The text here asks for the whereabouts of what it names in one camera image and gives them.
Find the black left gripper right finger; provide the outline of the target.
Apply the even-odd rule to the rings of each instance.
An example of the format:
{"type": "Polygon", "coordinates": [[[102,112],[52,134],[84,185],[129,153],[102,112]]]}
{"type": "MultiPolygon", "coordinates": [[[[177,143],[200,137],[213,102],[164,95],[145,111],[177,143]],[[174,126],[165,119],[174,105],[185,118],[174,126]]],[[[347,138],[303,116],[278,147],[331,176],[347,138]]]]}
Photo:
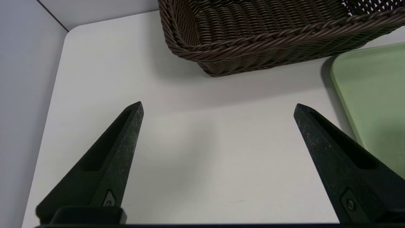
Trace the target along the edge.
{"type": "Polygon", "coordinates": [[[313,108],[294,119],[340,223],[404,223],[403,178],[313,108]]]}

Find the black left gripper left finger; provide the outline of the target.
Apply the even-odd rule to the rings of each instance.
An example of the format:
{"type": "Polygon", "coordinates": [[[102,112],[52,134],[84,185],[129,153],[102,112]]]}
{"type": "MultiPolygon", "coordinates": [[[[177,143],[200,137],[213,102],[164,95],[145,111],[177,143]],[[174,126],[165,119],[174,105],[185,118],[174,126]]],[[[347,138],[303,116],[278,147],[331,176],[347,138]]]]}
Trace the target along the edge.
{"type": "Polygon", "coordinates": [[[41,225],[116,225],[143,121],[142,103],[126,107],[36,207],[41,225]]]}

